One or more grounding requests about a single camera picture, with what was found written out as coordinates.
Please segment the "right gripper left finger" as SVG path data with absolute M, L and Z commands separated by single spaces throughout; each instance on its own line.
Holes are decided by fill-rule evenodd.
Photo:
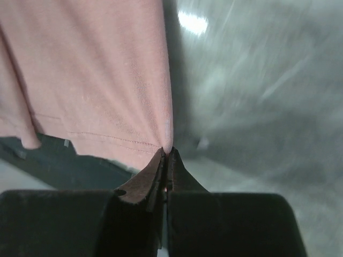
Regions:
M 7 190 L 1 256 L 156 256 L 166 156 L 109 190 Z

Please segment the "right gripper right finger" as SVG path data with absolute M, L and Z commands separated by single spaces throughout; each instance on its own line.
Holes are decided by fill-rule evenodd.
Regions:
M 167 168 L 170 256 L 306 256 L 294 212 L 274 193 L 211 193 L 173 149 Z

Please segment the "pink graphic t-shirt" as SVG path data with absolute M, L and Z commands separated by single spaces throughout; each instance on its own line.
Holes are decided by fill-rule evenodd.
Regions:
M 162 1 L 1 1 L 1 136 L 143 169 L 173 144 Z

